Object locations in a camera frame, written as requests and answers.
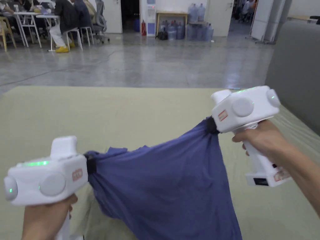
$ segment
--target doorway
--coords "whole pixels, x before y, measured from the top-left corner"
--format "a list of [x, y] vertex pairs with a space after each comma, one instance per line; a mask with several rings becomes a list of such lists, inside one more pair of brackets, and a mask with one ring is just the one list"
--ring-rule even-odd
[[229, 35], [249, 35], [258, 0], [235, 0]]
[[121, 17], [123, 33], [139, 32], [140, 0], [121, 0]]

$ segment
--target human hand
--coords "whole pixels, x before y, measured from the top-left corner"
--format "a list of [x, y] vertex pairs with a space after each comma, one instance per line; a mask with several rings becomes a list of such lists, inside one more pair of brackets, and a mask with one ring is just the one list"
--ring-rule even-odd
[[68, 211], [78, 198], [72, 195], [53, 204], [26, 206], [24, 210], [22, 240], [54, 240]]
[[11, 15], [13, 15], [14, 14], [14, 11], [13, 10], [11, 10], [11, 8], [9, 8], [9, 7], [4, 7], [4, 10], [5, 11], [7, 11], [8, 13], [10, 13]]
[[279, 165], [282, 165], [281, 158], [278, 157], [279, 152], [290, 146], [280, 133], [279, 129], [269, 120], [260, 122], [256, 129], [247, 129], [237, 133], [232, 138], [232, 141], [248, 141], [273, 163]]

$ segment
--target blue cloth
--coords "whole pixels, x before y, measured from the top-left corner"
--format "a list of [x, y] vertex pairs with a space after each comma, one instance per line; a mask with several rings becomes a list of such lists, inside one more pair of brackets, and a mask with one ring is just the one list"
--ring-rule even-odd
[[139, 240], [241, 240], [218, 136], [204, 120], [177, 139], [95, 155], [102, 212]]

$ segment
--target gray office chair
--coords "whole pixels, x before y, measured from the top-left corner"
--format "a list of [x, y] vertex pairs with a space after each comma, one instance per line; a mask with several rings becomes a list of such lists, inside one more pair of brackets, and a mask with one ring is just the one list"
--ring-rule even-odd
[[104, 43], [104, 33], [107, 30], [107, 21], [103, 17], [104, 2], [102, 0], [96, 0], [96, 4], [97, 13], [95, 15], [95, 18], [97, 23], [92, 26], [92, 31], [95, 34], [95, 38]]

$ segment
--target white handheld gripper device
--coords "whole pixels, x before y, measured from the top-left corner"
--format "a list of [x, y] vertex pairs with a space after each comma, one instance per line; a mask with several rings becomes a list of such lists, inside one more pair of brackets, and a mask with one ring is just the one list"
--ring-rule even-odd
[[[5, 197], [27, 206], [62, 201], [88, 182], [87, 159], [76, 151], [75, 136], [56, 138], [48, 157], [18, 163], [4, 179]], [[55, 240], [84, 240], [70, 236], [69, 214]]]
[[[221, 133], [255, 129], [262, 120], [279, 113], [281, 105], [275, 90], [259, 86], [232, 93], [222, 90], [212, 94], [216, 106], [212, 117]], [[278, 186], [291, 179], [288, 172], [269, 161], [248, 142], [244, 145], [256, 172], [246, 174], [249, 185]]]

